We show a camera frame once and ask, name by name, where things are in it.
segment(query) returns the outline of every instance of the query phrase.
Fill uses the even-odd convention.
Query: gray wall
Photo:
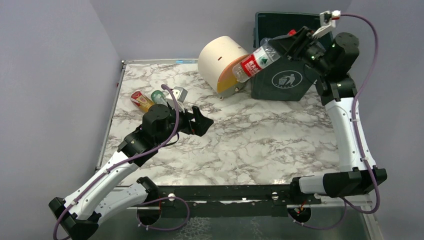
[[[0,0],[2,240],[52,239],[48,203],[94,173],[119,68],[88,0]]]
[[[124,60],[197,58],[215,38],[253,50],[256,12],[345,10],[351,0],[90,0]]]
[[[424,1],[353,0],[347,11],[369,18],[380,37],[378,64],[359,100],[369,147],[388,172],[376,216],[386,240],[423,239]],[[360,38],[351,74],[362,83],[374,49],[372,32],[346,18],[338,30]]]

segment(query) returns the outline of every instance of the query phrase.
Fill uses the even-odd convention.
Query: marble table
[[[185,107],[198,106],[214,124],[203,137],[180,134],[120,186],[143,176],[157,185],[283,184],[338,171],[336,137],[313,86],[299,102],[252,99],[250,87],[220,100],[196,63],[126,65],[101,166],[142,122],[131,94],[150,96],[164,83],[188,90]]]

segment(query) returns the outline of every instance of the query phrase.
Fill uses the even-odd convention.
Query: metal frame
[[[373,204],[370,195],[356,195],[356,196],[347,196],[345,197],[349,202],[355,206],[368,207]],[[331,207],[343,207],[345,205],[344,201],[340,198],[331,198],[328,196],[322,196],[321,204],[305,204],[305,208],[331,208]],[[299,205],[288,204],[287,208],[297,208]]]
[[[126,60],[123,64],[197,64],[197,58]]]
[[[115,108],[117,107],[119,93],[121,92],[122,80],[124,79],[125,69],[127,68],[125,61],[122,61],[121,63],[122,63],[122,69],[121,69],[121,72],[120,72],[118,86],[116,88],[116,93],[115,93],[115,98],[113,100],[112,110],[110,111],[109,120],[107,122],[106,133],[105,133],[104,138],[103,138],[103,143],[101,144],[100,155],[98,156],[95,171],[99,170],[102,167],[103,155],[105,154],[106,143],[108,142],[108,136],[109,136],[109,132],[111,130],[112,119],[113,119],[114,114],[115,114]]]
[[[361,209],[364,211],[370,211],[372,206],[361,206]],[[368,228],[368,233],[371,237],[371,240],[384,240],[379,222],[377,221],[374,214],[363,214],[363,220],[365,221],[366,227]]]

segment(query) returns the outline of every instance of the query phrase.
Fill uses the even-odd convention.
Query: purple cable
[[[289,216],[290,216],[290,218],[293,219],[294,223],[296,223],[297,225],[300,225],[304,228],[313,229],[313,230],[330,230],[330,229],[338,227],[340,224],[342,224],[343,220],[345,219],[347,211],[348,211],[348,206],[346,205],[346,202],[344,202],[344,211],[343,211],[343,215],[340,217],[340,220],[338,222],[336,222],[335,224],[331,225],[331,226],[323,226],[323,227],[309,226],[309,225],[306,225],[306,224],[302,224],[301,222],[296,221],[290,214],[289,214]]]
[[[361,135],[359,134],[358,122],[354,121],[355,119],[357,119],[357,115],[354,114],[354,113],[356,112],[358,98],[361,95],[362,91],[364,90],[365,86],[367,85],[368,80],[370,80],[371,74],[373,73],[374,67],[376,66],[377,57],[379,55],[379,36],[377,34],[377,31],[376,31],[376,28],[374,27],[374,25],[368,19],[366,19],[365,17],[360,16],[360,15],[356,15],[356,14],[351,14],[351,13],[342,13],[341,15],[344,16],[344,17],[353,17],[353,18],[357,18],[357,19],[361,19],[361,20],[365,21],[371,27],[372,33],[374,34],[374,44],[375,44],[374,57],[372,59],[372,64],[371,64],[371,67],[369,68],[368,74],[365,77],[365,80],[363,81],[362,85],[360,86],[356,96],[353,98],[352,122],[353,122],[353,128],[355,129],[356,140],[357,140],[357,143],[358,143],[359,152],[360,152],[360,155],[362,157],[362,161],[365,164],[369,175],[371,176],[372,185],[374,185],[375,198],[376,198],[375,206],[370,211],[364,211],[364,210],[360,209],[359,207],[354,206],[352,203],[350,203],[344,197],[341,198],[341,199],[343,199],[343,201],[345,203],[347,203],[349,206],[351,206],[352,208],[354,208],[358,212],[363,213],[363,214],[373,214],[373,213],[377,212],[377,210],[380,207],[380,191],[379,191],[379,186],[377,184],[376,177],[374,176],[374,173],[373,173],[373,169],[371,168],[368,161],[365,159],[365,151],[364,151],[364,147],[362,146]]]
[[[159,231],[174,231],[174,230],[180,229],[180,228],[182,228],[184,225],[186,225],[186,224],[189,222],[189,219],[190,219],[190,207],[189,207],[189,205],[187,204],[187,202],[186,202],[186,201],[184,201],[184,199],[182,199],[181,197],[177,197],[177,196],[167,196],[167,197],[161,197],[161,198],[158,198],[158,199],[155,199],[155,200],[152,200],[152,201],[143,202],[141,205],[148,205],[148,204],[152,204],[152,203],[156,203],[156,202],[160,202],[160,201],[162,201],[162,200],[168,200],[168,199],[177,199],[177,200],[180,200],[182,203],[184,203],[185,207],[187,208],[187,216],[185,217],[184,222],[182,222],[180,225],[178,225],[178,226],[176,226],[176,227],[172,227],[172,228],[160,228],[160,227],[153,227],[153,226],[149,226],[149,225],[144,225],[144,224],[140,221],[140,219],[139,219],[139,215],[137,214],[137,215],[136,215],[136,217],[137,217],[137,221],[138,221],[138,223],[139,223],[139,224],[138,224],[138,226],[139,226],[139,227],[140,227],[140,226],[143,226],[143,227],[145,227],[145,228],[146,228],[146,230],[153,229],[153,230],[159,230]]]
[[[178,102],[177,102],[177,99],[175,98],[175,96],[174,96],[174,94],[172,93],[172,90],[167,86],[167,85],[165,85],[165,84],[162,84],[161,85],[161,87],[162,87],[162,89],[164,89],[164,90],[167,90],[169,93],[170,93],[170,95],[171,95],[171,97],[172,97],[172,100],[173,100],[173,104],[174,104],[174,107],[175,107],[175,126],[174,126],[174,128],[173,128],[173,130],[172,130],[172,133],[169,135],[169,137],[164,141],[164,142],[162,142],[161,144],[159,144],[157,147],[155,147],[155,148],[152,148],[152,149],[150,149],[149,151],[146,151],[146,152],[143,152],[143,153],[141,153],[141,154],[138,154],[138,155],[135,155],[135,156],[132,156],[132,157],[130,157],[130,158],[128,158],[128,159],[125,159],[125,160],[122,160],[122,161],[120,161],[120,162],[118,162],[118,163],[115,163],[115,164],[113,164],[111,167],[109,167],[109,168],[107,168],[106,169],[106,172],[108,172],[108,173],[110,173],[111,172],[111,170],[113,170],[114,168],[116,168],[116,167],[118,167],[118,166],[120,166],[120,165],[122,165],[122,164],[125,164],[125,163],[128,163],[128,162],[130,162],[130,161],[133,161],[133,160],[135,160],[135,159],[138,159],[138,158],[141,158],[141,157],[143,157],[143,156],[146,156],[146,155],[149,155],[149,154],[151,154],[151,153],[153,153],[153,152],[155,152],[155,151],[157,151],[157,150],[159,150],[160,148],[162,148],[164,145],[166,145],[174,136],[175,136],[175,134],[177,133],[177,128],[178,128],[178,124],[179,124],[179,120],[180,120],[180,112],[178,111]],[[91,182],[90,183],[90,185],[88,185],[87,186],[87,188],[86,189],[84,189],[74,200],[73,200],[73,202],[74,203],[78,203],[78,201],[84,196],[84,194],[86,194],[100,179],[102,179],[105,175],[107,175],[106,173],[104,173],[104,172],[102,172],[96,179],[94,179],[94,181],[93,182]],[[71,203],[69,206],[67,206],[66,208],[65,208],[65,210],[60,214],[60,216],[57,218],[57,221],[56,221],[56,224],[54,225],[54,229],[53,229],[53,239],[54,240],[68,240],[69,238],[70,238],[70,236],[67,236],[67,237],[65,237],[65,238],[63,238],[63,239],[58,239],[58,236],[57,236],[57,234],[58,234],[58,228],[59,228],[59,225],[61,224],[61,222],[62,222],[62,219],[64,218],[64,216],[65,216],[65,214],[72,208],[74,206],[74,204],[73,203]]]

